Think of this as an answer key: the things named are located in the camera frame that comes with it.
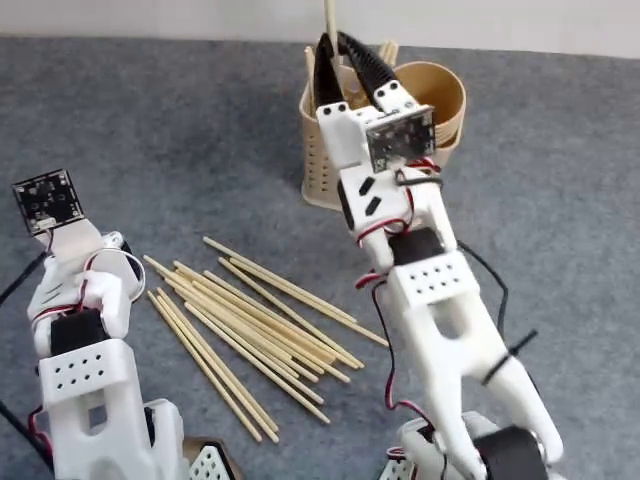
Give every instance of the gray carpet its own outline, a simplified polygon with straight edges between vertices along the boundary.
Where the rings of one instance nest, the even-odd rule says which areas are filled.
[[[640,61],[402,50],[402,62],[413,59],[444,63],[467,85],[445,201],[458,236],[511,288],[508,338],[541,333],[522,357],[563,435],[561,470],[572,480],[635,478]],[[136,252],[220,271],[200,242],[210,234],[379,331],[368,293],[352,287],[368,267],[343,219],[301,200],[304,72],[300,45],[0,40],[0,285],[38,253],[10,183],[65,167],[91,220],[122,231]],[[474,268],[495,312],[500,291]],[[39,403],[24,314],[36,281],[11,297],[0,323],[0,397],[23,417]],[[159,285],[152,273],[150,284]],[[248,479],[374,479],[409,418],[383,406],[388,354],[299,309],[367,364],[350,385],[317,387],[331,426],[208,337],[280,424],[280,445],[256,445],[146,300],[128,336],[144,397],[175,402],[187,434],[223,437]],[[398,396],[419,399],[392,334]],[[464,393],[467,408],[505,421],[480,387]],[[0,478],[49,478],[4,421]]]

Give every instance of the black wire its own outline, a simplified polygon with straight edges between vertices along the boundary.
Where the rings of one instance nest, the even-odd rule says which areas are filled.
[[[444,476],[447,474],[447,467],[449,466],[449,459],[446,455],[443,456],[444,465],[442,466],[442,473],[440,473],[440,480],[445,480]]]
[[[498,371],[504,366],[504,364],[507,363],[507,360],[509,360],[511,357],[517,357],[518,354],[520,353],[520,350],[526,347],[537,336],[538,336],[538,331],[535,329],[531,330],[528,334],[524,336],[522,340],[520,340],[518,343],[516,343],[512,347],[509,347],[509,349],[507,350],[507,353],[485,375],[484,379],[482,380],[482,385],[486,386],[491,381],[491,379],[495,376],[495,374],[498,373]],[[533,386],[536,388],[536,390],[538,390],[538,387],[536,387],[535,383],[533,382],[533,378],[531,378],[531,383],[533,383]]]
[[[47,255],[51,250],[51,245],[53,244],[53,231],[51,231],[49,235],[50,239],[47,249],[31,260],[18,278],[11,282],[11,284],[0,294],[0,307],[2,307],[2,304],[7,300],[7,298],[9,298],[11,294],[15,292],[18,287],[20,287],[20,285],[22,285],[24,281],[29,278],[29,276],[44,262],[45,258],[47,258]],[[7,407],[2,400],[0,400],[0,415],[2,415],[7,422],[9,422],[9,424],[29,442],[47,465],[49,471],[53,472],[53,459],[49,455],[45,445],[35,435],[33,435],[27,427],[24,426],[24,424],[11,410],[9,410],[9,407]]]
[[[491,267],[491,265],[489,265],[489,263],[484,258],[482,258],[480,255],[474,252],[469,245],[464,243],[462,240],[458,240],[458,245],[462,250],[464,250],[473,258],[475,258],[476,261],[491,274],[491,276],[495,279],[496,283],[500,285],[500,288],[502,288],[502,300],[500,301],[500,308],[498,309],[498,320],[496,324],[498,328],[498,333],[502,337],[502,340],[504,340],[504,316],[507,311],[507,302],[509,301],[509,288],[507,287],[507,284],[504,283],[500,275],[498,275],[498,272],[496,272],[493,269],[493,267]]]
[[[24,281],[29,278],[29,276],[44,262],[44,259],[47,258],[48,252],[44,251],[36,258],[31,260],[27,268],[20,274],[18,278],[16,278],[11,285],[9,285],[2,294],[0,294],[0,306],[11,296],[13,292],[15,292],[20,285],[24,283]]]
[[[428,176],[424,176],[424,177],[419,177],[419,178],[405,178],[404,177],[404,172],[400,169],[396,170],[395,173],[395,182],[396,185],[400,186],[400,187],[412,187],[414,185],[421,185],[423,183],[437,183],[438,185],[440,185],[440,187],[442,188],[442,177],[440,176],[436,176],[436,177],[428,177]]]
[[[0,400],[0,414],[7,419],[7,422],[16,429],[16,431],[24,437],[24,439],[31,444],[34,450],[38,453],[42,461],[47,465],[49,471],[53,472],[53,459],[49,455],[46,447],[35,435],[33,435],[27,427],[9,410],[5,403]]]

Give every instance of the beige plastic basket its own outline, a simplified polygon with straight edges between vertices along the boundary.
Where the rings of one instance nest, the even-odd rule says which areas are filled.
[[[449,69],[430,62],[412,62],[401,65],[396,69],[396,74],[416,100],[436,107],[436,145],[438,149],[431,158],[436,165],[444,168],[462,137],[467,103],[462,82]],[[357,86],[353,69],[346,66],[341,67],[341,82],[344,86],[345,96],[352,108],[368,104],[366,96]],[[307,84],[299,104],[304,143],[302,196],[312,205],[340,210],[337,193],[338,175],[325,152],[320,127],[311,112],[309,96],[309,84]]]

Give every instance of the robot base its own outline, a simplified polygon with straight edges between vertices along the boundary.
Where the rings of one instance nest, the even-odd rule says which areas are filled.
[[[463,418],[472,438],[498,430],[495,424],[477,412],[466,412],[463,414]],[[465,480],[451,463],[447,465],[443,475],[443,455],[435,445],[428,443],[417,432],[425,425],[422,419],[417,419],[400,427],[398,435],[407,458],[405,460],[389,460],[380,474],[379,480]],[[420,464],[420,469],[417,469],[416,463]],[[550,471],[548,473],[549,480],[566,480],[556,472]]]

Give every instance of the wooden chopstick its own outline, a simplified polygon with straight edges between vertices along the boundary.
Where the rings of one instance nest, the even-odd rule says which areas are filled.
[[[265,307],[260,302],[254,300],[249,295],[245,294],[241,290],[238,290],[233,285],[225,282],[210,271],[205,270],[204,274],[208,279],[218,284],[220,288],[216,289],[216,292],[220,293],[220,295],[222,296],[225,296],[225,298],[228,298],[229,301],[234,303],[238,301],[237,299],[233,298],[235,295],[240,299],[239,306],[251,312],[252,315],[260,319],[263,323],[272,326],[283,335],[286,335],[288,337],[293,336],[300,344],[304,345],[307,350],[313,352],[315,356],[328,363],[331,363],[336,359],[336,352],[327,344],[311,335],[309,332],[291,323],[289,320],[283,318],[273,310]]]
[[[160,303],[160,301],[151,294],[151,292],[147,291],[147,295],[149,296],[149,299],[151,300],[151,303],[153,303],[153,305],[156,308],[156,310],[158,310],[158,312],[160,313],[160,316],[164,319],[164,321],[167,323],[167,325],[169,325],[171,330],[173,330],[173,332],[178,337],[178,339],[180,340],[180,342],[182,343],[184,348],[189,352],[189,354],[191,355],[193,360],[198,364],[198,366],[200,367],[200,370],[202,370],[202,372],[209,379],[211,384],[218,391],[220,396],[224,399],[224,401],[227,403],[227,405],[229,405],[229,407],[231,408],[233,413],[236,414],[236,416],[238,417],[240,422],[245,426],[245,428],[249,431],[249,433],[255,439],[256,442],[262,442],[262,436],[260,435],[258,430],[249,421],[249,419],[244,414],[244,412],[240,409],[240,407],[235,402],[235,400],[233,398],[231,398],[231,396],[229,395],[227,390],[224,388],[224,386],[220,383],[220,381],[213,374],[213,372],[211,371],[211,369],[209,368],[207,363],[200,356],[200,354],[195,349],[195,347],[193,347],[193,345],[190,343],[190,341],[187,338],[187,336],[184,333],[182,333],[182,331],[174,323],[173,317],[171,316],[171,313],[169,312],[168,307],[163,306]]]
[[[225,365],[222,359],[216,354],[211,346],[200,335],[187,317],[182,313],[178,306],[173,303],[173,300],[166,294],[164,290],[158,288],[158,294],[160,298],[158,301],[161,305],[168,307],[170,312],[173,312],[174,320],[178,328],[182,330],[182,333],[191,341],[192,345],[199,350],[200,355],[209,363],[209,366],[215,371],[220,380],[226,384],[227,388],[231,390],[238,401],[245,407],[254,420],[260,425],[267,436],[274,442],[278,443],[280,439],[275,434],[278,431],[278,425],[271,419],[271,417],[264,411],[256,399],[249,393],[249,391],[240,383],[240,380],[231,372],[231,370]]]
[[[225,247],[221,243],[216,242],[215,240],[212,240],[209,237],[202,237],[202,240],[204,241],[204,243],[206,243],[207,245],[209,245],[212,248],[215,248],[219,252],[222,252],[222,253],[224,253],[226,255],[229,255],[230,257],[233,257],[233,258],[235,258],[237,260],[241,260],[241,261],[245,262],[247,265],[252,266],[256,270],[261,271],[265,275],[270,276],[274,281],[276,281],[276,282],[278,282],[280,284],[284,284],[285,286],[289,287],[291,290],[295,290],[298,294],[300,294],[302,297],[305,297],[308,300],[309,303],[307,303],[307,305],[309,305],[310,307],[313,307],[313,308],[315,308],[316,310],[318,310],[318,311],[320,311],[322,313],[325,313],[325,310],[328,310],[328,311],[333,312],[335,315],[338,315],[338,316],[344,318],[345,320],[348,320],[348,321],[353,322],[353,323],[358,323],[358,321],[355,318],[353,318],[351,315],[343,312],[338,307],[336,307],[334,305],[331,305],[326,300],[321,299],[320,297],[312,294],[311,292],[308,292],[305,289],[297,286],[296,284],[291,283],[290,281],[280,277],[279,275],[276,275],[275,273],[271,272],[270,270],[267,270],[263,266],[258,265],[257,263],[249,260],[246,257],[243,257],[239,253],[231,250],[228,247]]]
[[[236,277],[238,277],[244,283],[246,283],[251,288],[253,288],[256,292],[258,292],[260,295],[262,295],[266,300],[268,300],[269,302],[274,304],[276,307],[278,307],[280,310],[282,310],[289,318],[294,320],[299,325],[302,325],[308,332],[312,333],[317,338],[322,340],[324,343],[329,345],[337,353],[338,359],[341,362],[345,363],[346,365],[349,365],[352,368],[362,368],[361,367],[362,363],[357,358],[355,358],[353,355],[351,355],[349,352],[347,352],[342,346],[340,346],[334,340],[329,338],[323,332],[321,332],[316,327],[314,327],[309,322],[307,322],[304,318],[302,318],[300,315],[298,315],[294,310],[289,308],[289,306],[287,306],[286,304],[284,304],[283,302],[278,300],[275,296],[271,295],[267,290],[262,288],[256,282],[254,282],[251,278],[249,278],[246,274],[244,274],[242,271],[240,271],[234,265],[229,263],[229,261],[227,261],[226,259],[218,258],[218,260],[220,261],[220,263],[227,270],[229,270]]]
[[[260,270],[257,270],[255,268],[253,268],[251,265],[243,262],[242,260],[237,260],[235,258],[231,258],[230,262],[235,265],[238,268],[241,268],[242,270],[244,270],[247,273],[250,273],[251,275],[253,275],[254,277],[258,277],[260,280],[267,282],[269,285],[276,287],[282,291],[284,291],[285,293],[288,293],[289,295],[291,295],[292,297],[301,300],[304,297],[300,297],[298,296],[297,292],[295,290],[290,290],[288,287],[286,287],[285,285],[279,284],[276,281],[274,281],[271,277],[269,277],[269,275],[265,275],[264,273],[262,273]],[[349,322],[346,321],[344,319],[342,319],[341,317],[334,317],[334,319],[336,321],[338,321],[339,323],[341,323],[342,325],[344,325],[347,328],[350,328],[351,330],[360,333],[361,335],[364,335],[365,337],[369,338],[370,340],[373,340],[376,343],[379,343],[380,345],[384,345],[385,347],[389,346],[389,343],[382,337],[376,335],[375,333],[367,330],[366,328],[364,328],[363,326],[357,324],[357,323],[353,323],[353,322]]]
[[[234,318],[231,312],[227,312],[222,307],[216,306],[215,304],[213,304],[213,302],[210,302],[206,298],[203,298],[201,295],[198,295],[197,292],[189,292],[182,287],[177,287],[176,290],[181,296],[184,296],[183,298],[185,298],[187,302],[189,302],[192,306],[198,306],[198,311],[201,314],[206,315],[206,313],[208,313],[210,315],[210,317],[207,316],[207,318],[209,319],[209,321],[207,322],[204,321],[200,315],[196,315],[192,310],[190,310],[192,313],[194,313],[194,315],[198,317],[199,320],[201,320],[205,324],[205,326],[211,327],[211,321],[223,322],[227,329],[232,331],[233,333],[230,333],[229,331],[227,331],[227,329],[225,329],[225,332],[229,336],[231,336],[235,342],[242,346],[242,349],[238,350],[238,353],[245,356],[245,358],[262,373],[271,378],[271,375],[266,373],[266,370],[270,368],[274,372],[277,372],[282,378],[286,379],[291,385],[295,386],[298,390],[304,392],[305,395],[311,398],[314,402],[320,405],[324,403],[324,399],[320,395],[315,393],[295,377],[289,375],[285,370],[278,367],[278,365],[269,360],[269,358],[260,350],[253,347],[249,342],[243,339],[242,336],[237,333],[237,331],[233,331],[235,330],[234,326],[238,327],[239,325],[238,321]]]
[[[194,315],[196,315],[200,320],[202,320],[203,322],[207,322],[207,326],[214,331],[220,338],[222,338],[225,342],[227,342],[232,348],[234,348],[237,352],[241,353],[241,355],[243,355],[245,358],[247,358],[247,360],[249,358],[254,358],[247,350],[245,350],[238,342],[236,342],[233,338],[231,338],[231,336],[227,335],[227,332],[224,331],[223,329],[223,324],[221,322],[218,321],[218,324],[216,324],[215,321],[213,321],[213,316],[211,317],[211,320],[209,319],[209,317],[203,313],[202,311],[200,311],[199,309],[197,309],[196,307],[194,307],[193,305],[186,303],[185,307]],[[267,375],[267,377],[269,377],[274,383],[276,383],[280,388],[282,388],[285,392],[287,392],[291,397],[293,397],[295,400],[298,401],[298,403],[300,403],[303,407],[305,407],[308,411],[310,411],[313,415],[315,415],[317,418],[319,418],[322,422],[324,423],[331,423],[331,420],[329,420],[329,418],[323,414],[315,405],[313,405],[311,402],[309,402],[309,400],[307,400],[306,398],[304,398],[302,395],[300,395],[300,393],[298,391],[296,391],[293,387],[291,387],[288,383],[286,383],[284,380],[282,380],[280,377],[278,377],[277,375],[275,375],[271,370],[269,370],[268,368],[264,367],[264,365],[262,363],[260,363],[259,361],[255,360],[255,363],[252,363],[254,366],[256,366],[256,368],[260,369],[260,371],[262,371],[265,375]]]

